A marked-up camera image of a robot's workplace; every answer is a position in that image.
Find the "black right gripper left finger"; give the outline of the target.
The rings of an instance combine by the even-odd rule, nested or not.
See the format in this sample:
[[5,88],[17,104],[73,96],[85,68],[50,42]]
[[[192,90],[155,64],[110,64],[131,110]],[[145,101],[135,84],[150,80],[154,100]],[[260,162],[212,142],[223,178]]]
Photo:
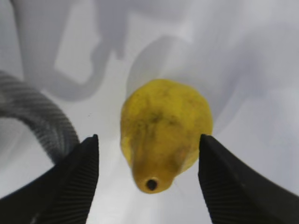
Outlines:
[[2,224],[85,224],[99,178],[95,134],[34,181],[0,200]]

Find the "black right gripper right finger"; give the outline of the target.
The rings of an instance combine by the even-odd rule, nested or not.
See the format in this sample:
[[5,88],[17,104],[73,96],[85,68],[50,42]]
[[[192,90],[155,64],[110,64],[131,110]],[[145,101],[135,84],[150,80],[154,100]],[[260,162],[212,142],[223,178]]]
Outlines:
[[199,143],[199,184],[213,224],[297,224],[299,197],[256,172],[216,138]]

